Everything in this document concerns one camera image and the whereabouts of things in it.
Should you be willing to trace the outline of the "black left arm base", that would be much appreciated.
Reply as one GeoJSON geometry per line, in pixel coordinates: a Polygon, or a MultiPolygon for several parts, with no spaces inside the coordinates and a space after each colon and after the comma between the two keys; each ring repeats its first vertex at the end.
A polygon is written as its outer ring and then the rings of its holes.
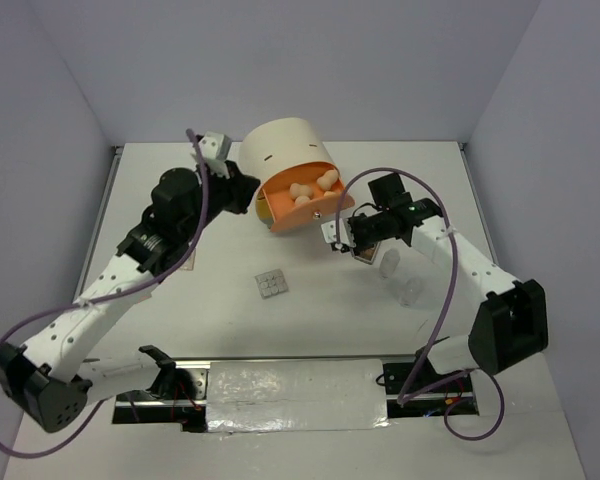
{"type": "Polygon", "coordinates": [[[177,361],[153,345],[139,348],[158,373],[147,389],[131,390],[116,397],[114,425],[173,424],[188,433],[206,433],[207,387],[210,366],[196,361],[177,361]]]}

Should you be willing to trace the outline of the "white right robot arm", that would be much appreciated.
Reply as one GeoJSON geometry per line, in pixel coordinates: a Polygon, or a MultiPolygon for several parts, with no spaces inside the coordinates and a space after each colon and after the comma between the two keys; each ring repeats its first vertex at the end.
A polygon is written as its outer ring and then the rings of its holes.
{"type": "Polygon", "coordinates": [[[377,211],[338,222],[343,244],[358,252],[388,239],[403,241],[449,272],[450,289],[463,287],[474,313],[470,331],[456,336],[441,337],[444,321],[437,320],[415,355],[422,389],[436,391],[461,370],[496,375],[548,347],[546,295],[537,281],[521,281],[497,266],[452,227],[436,194],[413,199],[397,170],[368,186],[377,211]]]}

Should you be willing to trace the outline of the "cream round drawer organizer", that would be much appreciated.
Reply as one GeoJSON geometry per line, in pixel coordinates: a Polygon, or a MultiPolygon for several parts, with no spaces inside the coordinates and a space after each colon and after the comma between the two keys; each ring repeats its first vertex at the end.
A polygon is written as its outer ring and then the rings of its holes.
{"type": "Polygon", "coordinates": [[[239,148],[239,166],[264,182],[285,169],[333,160],[306,120],[292,117],[265,123],[251,131],[239,148]]]}

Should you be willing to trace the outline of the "beige gourd makeup sponge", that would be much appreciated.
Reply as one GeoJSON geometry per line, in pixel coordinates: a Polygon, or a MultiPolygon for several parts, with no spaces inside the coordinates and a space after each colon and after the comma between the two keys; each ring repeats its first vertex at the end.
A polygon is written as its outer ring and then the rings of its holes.
{"type": "Polygon", "coordinates": [[[289,195],[293,200],[296,200],[301,196],[311,199],[314,195],[314,192],[310,185],[293,183],[289,188],[289,195]]]}

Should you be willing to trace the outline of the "brown eyeshadow palette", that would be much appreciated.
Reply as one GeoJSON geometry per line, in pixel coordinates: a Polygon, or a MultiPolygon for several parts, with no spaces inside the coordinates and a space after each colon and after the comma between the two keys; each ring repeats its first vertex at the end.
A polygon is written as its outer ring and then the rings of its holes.
{"type": "Polygon", "coordinates": [[[377,253],[379,251],[380,243],[374,243],[368,248],[364,250],[357,251],[353,257],[365,264],[372,265],[376,259],[377,253]]]}

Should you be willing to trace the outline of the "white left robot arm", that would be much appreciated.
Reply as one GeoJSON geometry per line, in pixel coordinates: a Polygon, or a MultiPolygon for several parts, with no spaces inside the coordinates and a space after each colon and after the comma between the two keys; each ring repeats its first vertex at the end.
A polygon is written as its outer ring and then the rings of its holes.
{"type": "Polygon", "coordinates": [[[139,224],[74,307],[21,345],[0,344],[5,394],[47,433],[66,428],[87,405],[118,394],[170,395],[181,371],[153,345],[139,347],[130,358],[88,356],[190,256],[210,222],[222,212],[246,213],[259,187],[259,180],[243,174],[233,161],[163,173],[139,224]]]}

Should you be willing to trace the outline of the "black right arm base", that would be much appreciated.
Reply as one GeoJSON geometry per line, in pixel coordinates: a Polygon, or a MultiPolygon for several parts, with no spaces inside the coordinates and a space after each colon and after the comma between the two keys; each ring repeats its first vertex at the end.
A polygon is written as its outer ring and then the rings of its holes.
{"type": "MultiPolygon", "coordinates": [[[[369,358],[377,359],[381,362],[381,371],[376,377],[375,382],[384,390],[387,400],[396,401],[408,375],[415,370],[416,356],[414,354],[376,354],[369,355],[369,358]]],[[[428,362],[425,362],[424,366],[416,373],[415,379],[407,392],[414,393],[447,377],[450,377],[450,374],[437,374],[433,367],[428,362]]],[[[472,396],[473,393],[472,381],[468,376],[465,376],[432,388],[424,396],[459,398],[461,396],[472,396]]]]}

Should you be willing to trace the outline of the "orange top drawer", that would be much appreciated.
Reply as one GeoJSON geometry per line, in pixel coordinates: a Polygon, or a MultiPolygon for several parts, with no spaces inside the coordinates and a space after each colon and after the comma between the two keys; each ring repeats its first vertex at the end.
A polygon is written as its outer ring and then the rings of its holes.
{"type": "Polygon", "coordinates": [[[344,187],[333,163],[300,164],[264,182],[256,195],[256,215],[273,233],[293,230],[334,214],[344,187]]]}

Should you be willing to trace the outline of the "colourful glitter eyeshadow palette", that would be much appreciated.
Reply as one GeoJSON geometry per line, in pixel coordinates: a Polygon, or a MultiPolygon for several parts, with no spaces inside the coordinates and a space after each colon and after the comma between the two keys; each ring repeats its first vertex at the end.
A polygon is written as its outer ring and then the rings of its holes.
{"type": "Polygon", "coordinates": [[[193,251],[180,265],[179,269],[182,271],[192,271],[195,265],[196,252],[193,251]]]}

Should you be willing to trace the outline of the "clear grey eyeshadow palette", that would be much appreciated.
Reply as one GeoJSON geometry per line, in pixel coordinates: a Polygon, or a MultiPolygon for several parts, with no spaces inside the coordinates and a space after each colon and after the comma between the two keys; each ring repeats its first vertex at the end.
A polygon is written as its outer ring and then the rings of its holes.
{"type": "Polygon", "coordinates": [[[280,269],[258,274],[254,280],[262,299],[269,299],[289,291],[287,281],[280,269]]]}

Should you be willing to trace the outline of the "silver foil tape panel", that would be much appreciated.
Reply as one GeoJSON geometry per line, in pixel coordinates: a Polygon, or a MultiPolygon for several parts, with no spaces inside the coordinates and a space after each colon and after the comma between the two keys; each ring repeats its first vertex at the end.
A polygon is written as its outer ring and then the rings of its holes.
{"type": "Polygon", "coordinates": [[[217,362],[206,393],[214,433],[352,431],[389,424],[378,359],[217,362]]]}

